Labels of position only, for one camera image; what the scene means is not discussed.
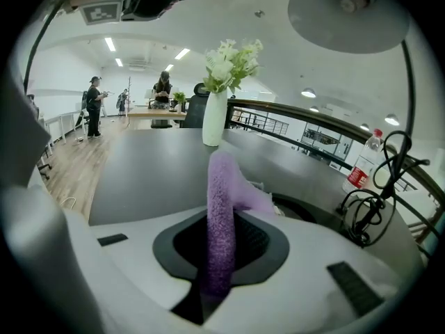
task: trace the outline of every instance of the ceiling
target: ceiling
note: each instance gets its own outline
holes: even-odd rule
[[[278,96],[277,102],[304,108],[313,104],[340,106],[355,116],[354,123],[361,120],[371,127],[387,130],[391,127],[383,120],[388,113],[395,113],[401,121],[400,127],[404,127],[407,78],[401,48],[358,55],[318,47],[293,30],[287,14],[288,4],[289,0],[189,0],[178,3],[161,19],[152,22],[94,26],[86,26],[78,13],[62,15],[49,26],[40,48],[91,40],[98,58],[104,63],[114,63],[103,40],[112,37],[125,63],[133,57],[148,56],[153,68],[163,69],[186,47],[192,52],[173,63],[175,73],[202,76],[202,55],[218,47],[220,40],[232,38],[241,42],[259,38],[264,50],[259,58],[263,67],[258,80],[261,87]],[[256,17],[257,10],[264,11],[265,15]],[[444,140],[442,76],[414,23],[407,42],[417,90],[421,92],[414,135]],[[164,45],[168,46],[167,50],[162,49]],[[301,90],[306,87],[316,91],[316,99],[301,96]]]

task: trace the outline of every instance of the purple plush toy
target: purple plush toy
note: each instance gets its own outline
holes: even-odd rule
[[[275,214],[271,197],[251,185],[235,158],[215,151],[209,161],[207,188],[207,271],[202,288],[206,294],[225,297],[235,267],[235,210]]]

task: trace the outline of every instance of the gray tabletop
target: gray tabletop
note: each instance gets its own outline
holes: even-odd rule
[[[201,129],[124,132],[99,179],[90,225],[156,218],[205,205],[207,166],[217,148],[205,146],[201,133]],[[245,177],[263,182],[267,192],[298,199],[326,223],[335,219],[334,210],[345,197],[342,173],[245,131],[225,130],[219,149],[234,155]],[[390,211],[388,205],[382,224],[369,228],[371,238],[381,231]],[[419,251],[398,212],[384,237],[367,251],[400,275],[421,267]]]

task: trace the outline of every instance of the black pants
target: black pants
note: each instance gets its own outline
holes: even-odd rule
[[[88,135],[89,136],[99,136],[99,110],[88,110],[88,114],[90,115],[90,121],[88,123]]]

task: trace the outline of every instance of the lamp shade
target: lamp shade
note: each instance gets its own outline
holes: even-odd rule
[[[391,124],[391,125],[393,125],[393,126],[399,126],[399,125],[400,125],[397,116],[395,116],[394,114],[389,114],[389,115],[385,118],[385,121],[386,121],[388,124]]]
[[[316,97],[314,89],[311,89],[311,88],[305,88],[301,92],[301,95],[303,95],[304,97]]]
[[[408,32],[408,12],[397,0],[289,0],[292,27],[305,40],[333,51],[387,51]]]

